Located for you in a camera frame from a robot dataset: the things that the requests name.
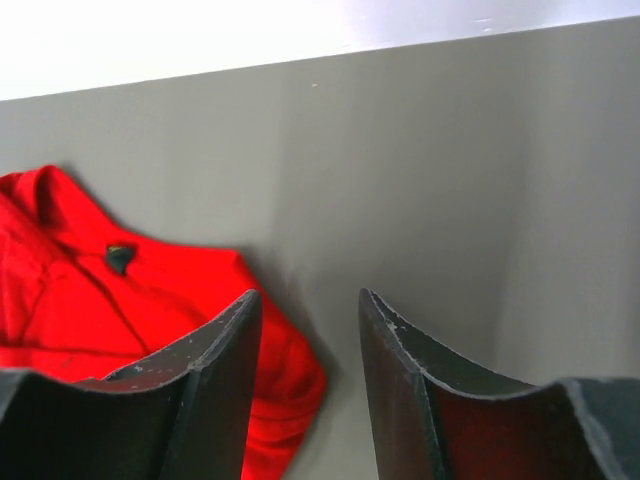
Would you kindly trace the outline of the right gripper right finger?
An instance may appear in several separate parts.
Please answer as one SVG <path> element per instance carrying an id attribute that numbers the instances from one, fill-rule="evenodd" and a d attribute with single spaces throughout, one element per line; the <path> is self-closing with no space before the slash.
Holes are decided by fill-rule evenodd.
<path id="1" fill-rule="evenodd" d="M 379 478 L 554 478 L 531 385 L 455 352 L 370 289 L 358 315 Z"/>

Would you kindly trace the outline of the red t shirt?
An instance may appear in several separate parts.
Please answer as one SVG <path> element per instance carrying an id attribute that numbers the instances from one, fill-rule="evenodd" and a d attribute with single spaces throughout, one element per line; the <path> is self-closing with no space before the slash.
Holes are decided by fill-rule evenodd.
<path id="1" fill-rule="evenodd" d="M 61 168 L 1 179 L 1 363 L 101 378 L 215 318 L 259 282 L 233 249 L 166 243 L 112 220 Z M 269 298 L 242 475 L 280 479 L 319 412 L 326 372 Z"/>

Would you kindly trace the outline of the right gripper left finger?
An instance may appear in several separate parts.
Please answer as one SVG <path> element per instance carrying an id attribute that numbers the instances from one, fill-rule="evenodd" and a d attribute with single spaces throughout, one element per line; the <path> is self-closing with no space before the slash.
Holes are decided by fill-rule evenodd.
<path id="1" fill-rule="evenodd" d="M 261 296 L 248 290 L 163 349 L 79 383 L 98 411 L 75 478 L 240 478 L 261 327 Z"/>

